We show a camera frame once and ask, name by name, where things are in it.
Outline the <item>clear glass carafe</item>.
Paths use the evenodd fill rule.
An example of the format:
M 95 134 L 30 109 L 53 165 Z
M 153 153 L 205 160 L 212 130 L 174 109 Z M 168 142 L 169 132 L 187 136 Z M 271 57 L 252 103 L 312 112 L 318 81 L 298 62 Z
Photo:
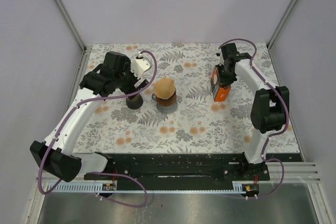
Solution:
M 177 110 L 178 103 L 176 93 L 168 99 L 159 98 L 153 93 L 152 100 L 156 103 L 156 108 L 161 113 L 170 114 Z

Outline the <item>orange coffee filter box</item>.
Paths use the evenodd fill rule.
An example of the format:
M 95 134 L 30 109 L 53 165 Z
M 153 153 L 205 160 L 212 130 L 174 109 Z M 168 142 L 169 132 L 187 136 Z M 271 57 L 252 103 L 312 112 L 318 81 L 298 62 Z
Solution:
M 211 91 L 214 102 L 224 102 L 231 90 L 231 85 L 223 85 L 220 82 L 218 68 L 214 67 L 211 76 Z

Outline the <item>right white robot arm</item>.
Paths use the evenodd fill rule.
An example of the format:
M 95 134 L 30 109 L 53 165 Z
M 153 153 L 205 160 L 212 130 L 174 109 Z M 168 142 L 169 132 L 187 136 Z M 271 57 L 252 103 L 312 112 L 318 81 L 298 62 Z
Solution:
M 231 39 L 218 48 L 219 83 L 229 87 L 237 78 L 241 78 L 254 93 L 250 119 L 254 127 L 251 142 L 243 152 L 244 158 L 239 162 L 239 173 L 243 179 L 250 180 L 263 169 L 266 150 L 271 137 L 280 135 L 289 125 L 289 90 L 277 87 L 264 77 L 254 66 L 257 52 L 256 45 L 246 39 L 254 48 L 252 55 L 240 53 Z

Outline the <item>brown wooden ring holder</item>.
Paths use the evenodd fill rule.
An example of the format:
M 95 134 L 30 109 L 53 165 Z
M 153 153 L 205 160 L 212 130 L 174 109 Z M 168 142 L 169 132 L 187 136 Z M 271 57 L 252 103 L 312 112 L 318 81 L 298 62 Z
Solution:
M 158 105 L 160 105 L 162 107 L 170 107 L 176 102 L 177 96 L 176 96 L 176 94 L 173 94 L 171 97 L 169 97 L 167 99 L 162 99 L 162 98 L 159 98 L 157 96 L 155 98 L 156 98 L 156 102 L 157 102 Z

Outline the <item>brown paper coffee filter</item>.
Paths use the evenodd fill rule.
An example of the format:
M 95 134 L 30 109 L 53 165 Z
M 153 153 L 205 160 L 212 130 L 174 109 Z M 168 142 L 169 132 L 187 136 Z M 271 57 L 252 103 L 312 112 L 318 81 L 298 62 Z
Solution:
M 164 77 L 153 85 L 156 97 L 160 99 L 169 99 L 175 93 L 175 80 Z

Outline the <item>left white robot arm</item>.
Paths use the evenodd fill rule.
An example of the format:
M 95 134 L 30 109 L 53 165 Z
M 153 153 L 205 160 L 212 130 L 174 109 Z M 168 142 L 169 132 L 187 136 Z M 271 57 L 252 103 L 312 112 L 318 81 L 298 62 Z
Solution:
M 42 141 L 34 141 L 30 152 L 39 166 L 59 179 L 70 182 L 79 174 L 96 172 L 102 179 L 109 179 L 114 173 L 113 165 L 101 153 L 74 154 L 74 146 L 82 130 L 95 110 L 116 90 L 122 98 L 134 98 L 147 88 L 151 82 L 136 83 L 157 62 L 149 62 L 138 55 L 134 58 L 110 51 L 103 63 L 84 75 L 79 90 L 66 114 L 55 129 Z

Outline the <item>red topped dark flask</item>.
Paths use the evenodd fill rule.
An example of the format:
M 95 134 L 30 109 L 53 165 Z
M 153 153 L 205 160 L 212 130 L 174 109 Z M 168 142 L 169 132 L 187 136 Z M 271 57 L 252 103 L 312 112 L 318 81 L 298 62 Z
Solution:
M 143 105 L 143 98 L 140 94 L 135 95 L 133 98 L 126 98 L 126 105 L 131 110 L 137 110 Z

